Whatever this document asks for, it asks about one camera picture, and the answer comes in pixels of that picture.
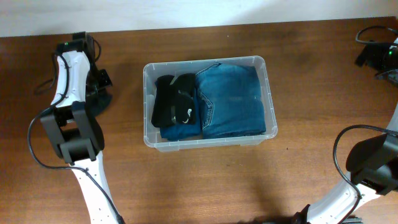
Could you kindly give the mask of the dark blue jeans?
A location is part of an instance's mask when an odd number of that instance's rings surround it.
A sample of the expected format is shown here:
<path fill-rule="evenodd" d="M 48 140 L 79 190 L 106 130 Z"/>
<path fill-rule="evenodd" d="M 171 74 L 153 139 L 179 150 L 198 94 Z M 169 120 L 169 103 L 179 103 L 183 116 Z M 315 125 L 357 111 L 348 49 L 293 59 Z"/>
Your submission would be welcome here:
<path fill-rule="evenodd" d="M 215 63 L 195 75 L 203 138 L 266 132 L 261 84 L 254 67 Z"/>

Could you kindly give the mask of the teal blue garment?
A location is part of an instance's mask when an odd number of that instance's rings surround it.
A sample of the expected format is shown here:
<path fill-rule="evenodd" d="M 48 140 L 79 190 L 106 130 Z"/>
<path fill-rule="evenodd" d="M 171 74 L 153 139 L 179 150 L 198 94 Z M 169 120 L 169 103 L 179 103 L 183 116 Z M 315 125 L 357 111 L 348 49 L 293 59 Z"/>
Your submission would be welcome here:
<path fill-rule="evenodd" d="M 193 101 L 195 104 L 195 124 L 175 124 L 166 128 L 160 128 L 160 135 L 168 141 L 179 141 L 186 138 L 199 136 L 201 134 L 201 119 L 199 115 L 198 97 L 194 91 Z"/>

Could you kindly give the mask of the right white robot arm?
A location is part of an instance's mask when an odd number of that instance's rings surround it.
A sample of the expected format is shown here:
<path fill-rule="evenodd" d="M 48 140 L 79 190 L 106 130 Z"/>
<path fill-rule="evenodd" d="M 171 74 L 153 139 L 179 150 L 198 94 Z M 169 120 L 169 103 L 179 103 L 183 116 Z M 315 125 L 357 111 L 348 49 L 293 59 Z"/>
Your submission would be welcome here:
<path fill-rule="evenodd" d="M 350 215 L 365 203 L 397 191 L 397 115 L 386 128 L 357 124 L 343 129 L 335 139 L 354 129 L 370 129 L 379 135 L 358 142 L 352 148 L 342 180 L 318 202 L 297 212 L 292 223 L 353 223 Z"/>

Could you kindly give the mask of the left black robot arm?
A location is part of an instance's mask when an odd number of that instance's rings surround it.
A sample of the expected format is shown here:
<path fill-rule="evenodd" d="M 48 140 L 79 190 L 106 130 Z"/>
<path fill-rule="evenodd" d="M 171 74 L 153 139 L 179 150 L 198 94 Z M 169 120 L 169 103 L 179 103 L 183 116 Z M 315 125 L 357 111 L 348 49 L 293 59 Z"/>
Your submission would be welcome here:
<path fill-rule="evenodd" d="M 112 81 L 98 69 L 100 44 L 88 33 L 72 35 L 58 44 L 54 63 L 55 96 L 37 117 L 63 170 L 74 173 L 83 194 L 91 223 L 124 223 L 106 180 L 103 166 L 104 136 L 96 116 L 110 104 L 107 88 Z"/>

